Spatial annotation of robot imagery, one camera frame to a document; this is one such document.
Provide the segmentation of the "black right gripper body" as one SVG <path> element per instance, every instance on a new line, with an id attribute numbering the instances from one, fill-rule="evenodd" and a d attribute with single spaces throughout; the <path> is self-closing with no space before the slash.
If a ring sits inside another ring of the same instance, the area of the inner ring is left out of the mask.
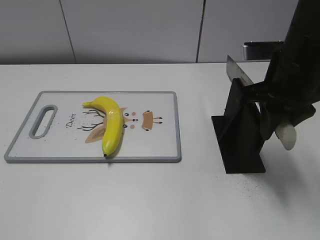
<path id="1" fill-rule="evenodd" d="M 295 127 L 313 117 L 313 104 L 320 101 L 320 48 L 282 47 L 264 81 L 269 88 L 264 105 L 280 112 L 280 123 L 288 120 Z"/>

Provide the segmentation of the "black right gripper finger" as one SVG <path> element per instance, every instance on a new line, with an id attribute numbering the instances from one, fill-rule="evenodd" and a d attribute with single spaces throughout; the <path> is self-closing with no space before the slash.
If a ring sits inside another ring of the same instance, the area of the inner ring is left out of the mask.
<path id="1" fill-rule="evenodd" d="M 264 141 L 268 140 L 276 127 L 280 124 L 280 112 L 268 109 L 265 104 L 260 104 L 260 135 Z"/>
<path id="2" fill-rule="evenodd" d="M 264 81 L 258 82 L 244 86 L 242 93 L 247 102 L 263 102 L 269 98 L 269 87 Z"/>

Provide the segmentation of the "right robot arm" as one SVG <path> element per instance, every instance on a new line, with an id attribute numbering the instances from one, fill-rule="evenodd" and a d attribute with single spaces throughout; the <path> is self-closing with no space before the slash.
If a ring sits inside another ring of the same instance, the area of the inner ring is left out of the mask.
<path id="1" fill-rule="evenodd" d="M 244 88 L 260 104 L 260 135 L 268 140 L 283 121 L 297 126 L 312 117 L 320 100 L 320 2 L 300 0 L 282 48 L 275 52 L 264 81 Z"/>

